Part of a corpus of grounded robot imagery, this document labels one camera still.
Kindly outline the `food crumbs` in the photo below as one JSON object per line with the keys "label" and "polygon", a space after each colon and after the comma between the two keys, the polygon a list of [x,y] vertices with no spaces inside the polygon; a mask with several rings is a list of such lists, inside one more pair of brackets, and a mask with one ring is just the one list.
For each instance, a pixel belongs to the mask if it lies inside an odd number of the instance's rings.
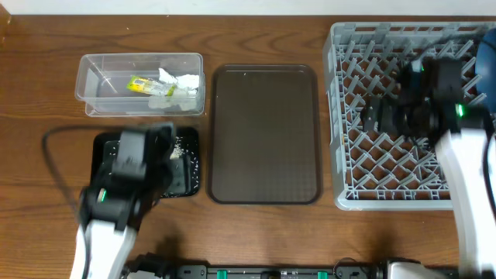
{"label": "food crumbs", "polygon": [[[95,138],[92,156],[91,176],[94,177],[99,166],[106,160],[114,159],[119,149],[118,133],[102,133]],[[176,136],[174,151],[170,155],[171,160],[182,159],[188,164],[188,191],[197,191],[200,187],[200,161],[198,137]]]}

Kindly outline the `white napkin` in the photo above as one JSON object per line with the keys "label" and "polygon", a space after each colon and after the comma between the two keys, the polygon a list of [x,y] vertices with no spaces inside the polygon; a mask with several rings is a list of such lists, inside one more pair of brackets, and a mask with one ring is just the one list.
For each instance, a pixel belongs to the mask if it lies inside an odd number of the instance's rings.
{"label": "white napkin", "polygon": [[200,76],[183,74],[174,76],[159,68],[159,79],[162,88],[157,95],[149,97],[151,109],[173,109],[179,111],[195,110],[199,100]]}

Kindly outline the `yellow snack wrapper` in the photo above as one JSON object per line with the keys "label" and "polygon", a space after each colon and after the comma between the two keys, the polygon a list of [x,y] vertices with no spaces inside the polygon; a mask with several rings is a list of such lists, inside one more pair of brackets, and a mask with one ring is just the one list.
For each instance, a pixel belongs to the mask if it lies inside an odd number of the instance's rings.
{"label": "yellow snack wrapper", "polygon": [[155,96],[172,96],[175,84],[163,83],[154,79],[132,76],[126,88],[130,91]]}

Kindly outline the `dark blue plate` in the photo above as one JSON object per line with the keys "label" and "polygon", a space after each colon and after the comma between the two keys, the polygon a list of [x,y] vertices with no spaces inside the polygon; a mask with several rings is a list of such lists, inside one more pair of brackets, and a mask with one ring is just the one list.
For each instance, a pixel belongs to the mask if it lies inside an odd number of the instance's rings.
{"label": "dark blue plate", "polygon": [[479,42],[475,74],[481,76],[476,85],[477,93],[486,95],[483,103],[495,113],[495,29],[487,31]]}

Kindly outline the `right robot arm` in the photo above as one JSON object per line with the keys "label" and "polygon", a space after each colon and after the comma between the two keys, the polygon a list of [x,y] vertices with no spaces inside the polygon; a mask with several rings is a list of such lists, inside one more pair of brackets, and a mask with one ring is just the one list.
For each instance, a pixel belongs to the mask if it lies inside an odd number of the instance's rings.
{"label": "right robot arm", "polygon": [[495,276],[495,128],[482,105],[463,102],[463,61],[414,60],[399,71],[397,98],[371,97],[363,130],[426,138],[449,188],[461,278]]}

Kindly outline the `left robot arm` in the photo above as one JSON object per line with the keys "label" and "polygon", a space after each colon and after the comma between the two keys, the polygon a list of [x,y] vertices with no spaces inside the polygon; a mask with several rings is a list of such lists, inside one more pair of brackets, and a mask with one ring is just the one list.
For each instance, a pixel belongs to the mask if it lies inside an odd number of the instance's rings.
{"label": "left robot arm", "polygon": [[81,192],[72,278],[118,278],[144,216],[173,180],[170,122],[127,128]]}

